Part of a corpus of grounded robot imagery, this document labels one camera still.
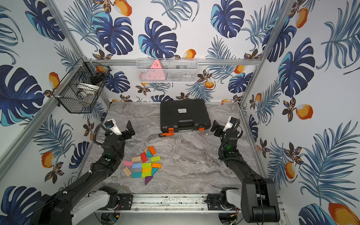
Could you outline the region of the lime green rectangular block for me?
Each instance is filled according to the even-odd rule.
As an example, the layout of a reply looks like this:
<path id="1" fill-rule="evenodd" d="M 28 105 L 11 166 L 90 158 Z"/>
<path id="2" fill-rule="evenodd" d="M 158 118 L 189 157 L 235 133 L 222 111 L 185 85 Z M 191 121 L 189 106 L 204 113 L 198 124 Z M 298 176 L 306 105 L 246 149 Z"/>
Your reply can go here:
<path id="1" fill-rule="evenodd" d="M 152 163 L 156 163 L 156 162 L 158 162 L 158 161 L 160 161 L 160 160 L 161 160 L 160 156 L 151 157 L 151 162 L 152 162 Z"/>

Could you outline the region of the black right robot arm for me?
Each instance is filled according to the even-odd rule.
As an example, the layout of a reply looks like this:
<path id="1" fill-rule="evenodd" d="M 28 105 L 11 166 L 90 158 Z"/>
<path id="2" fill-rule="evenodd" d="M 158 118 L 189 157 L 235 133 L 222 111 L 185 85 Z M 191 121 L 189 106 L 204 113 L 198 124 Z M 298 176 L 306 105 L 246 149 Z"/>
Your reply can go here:
<path id="1" fill-rule="evenodd" d="M 240 120 L 230 117 L 222 126 L 213 122 L 211 132 L 221 144 L 218 159 L 234 172 L 241 182 L 241 189 L 225 187 L 219 194 L 219 204 L 224 210 L 237 208 L 247 223 L 275 223 L 280 221 L 280 210 L 275 183 L 259 175 L 245 161 L 237 149 L 243 132 L 238 131 Z"/>

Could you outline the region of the orange square block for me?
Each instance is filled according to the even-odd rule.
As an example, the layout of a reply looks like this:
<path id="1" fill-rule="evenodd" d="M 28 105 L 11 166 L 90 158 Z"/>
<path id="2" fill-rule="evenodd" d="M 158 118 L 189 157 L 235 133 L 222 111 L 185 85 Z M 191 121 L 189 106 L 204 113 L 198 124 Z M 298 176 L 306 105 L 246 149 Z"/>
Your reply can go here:
<path id="1" fill-rule="evenodd" d="M 161 167 L 162 167 L 162 164 L 160 164 L 160 163 L 152 163 L 152 168 L 161 169 Z"/>

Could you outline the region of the red rectangular block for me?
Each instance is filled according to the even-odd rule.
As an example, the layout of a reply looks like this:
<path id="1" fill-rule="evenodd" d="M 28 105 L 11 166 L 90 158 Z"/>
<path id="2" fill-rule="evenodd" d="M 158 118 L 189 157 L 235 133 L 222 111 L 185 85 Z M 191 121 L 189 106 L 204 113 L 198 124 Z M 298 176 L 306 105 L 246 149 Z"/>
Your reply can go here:
<path id="1" fill-rule="evenodd" d="M 143 163 L 146 163 L 148 161 L 147 155 L 145 152 L 143 152 L 141 155 L 141 160 Z"/>

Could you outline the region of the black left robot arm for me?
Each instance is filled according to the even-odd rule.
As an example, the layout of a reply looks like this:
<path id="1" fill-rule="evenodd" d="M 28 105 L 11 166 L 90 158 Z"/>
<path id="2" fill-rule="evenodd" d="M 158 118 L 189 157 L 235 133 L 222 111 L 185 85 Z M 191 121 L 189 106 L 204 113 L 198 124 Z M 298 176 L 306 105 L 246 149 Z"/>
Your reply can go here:
<path id="1" fill-rule="evenodd" d="M 120 131 L 115 120 L 111 119 L 96 127 L 103 129 L 106 137 L 103 143 L 93 142 L 103 148 L 101 157 L 89 171 L 67 188 L 52 196 L 44 195 L 35 204 L 30 216 L 31 225 L 77 225 L 99 209 L 117 210 L 121 205 L 116 189 L 101 187 L 92 196 L 91 190 L 119 167 L 125 152 L 126 140 L 136 134 L 130 121 L 126 130 Z"/>

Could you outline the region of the orange rectangular block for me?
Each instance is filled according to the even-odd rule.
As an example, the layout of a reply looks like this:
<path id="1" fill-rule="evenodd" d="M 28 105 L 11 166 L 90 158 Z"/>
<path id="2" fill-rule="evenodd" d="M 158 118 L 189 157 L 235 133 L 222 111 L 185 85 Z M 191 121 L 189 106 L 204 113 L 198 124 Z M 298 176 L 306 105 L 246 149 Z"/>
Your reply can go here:
<path id="1" fill-rule="evenodd" d="M 150 151 L 151 155 L 153 155 L 153 156 L 156 154 L 156 150 L 153 146 L 149 147 L 149 151 Z"/>

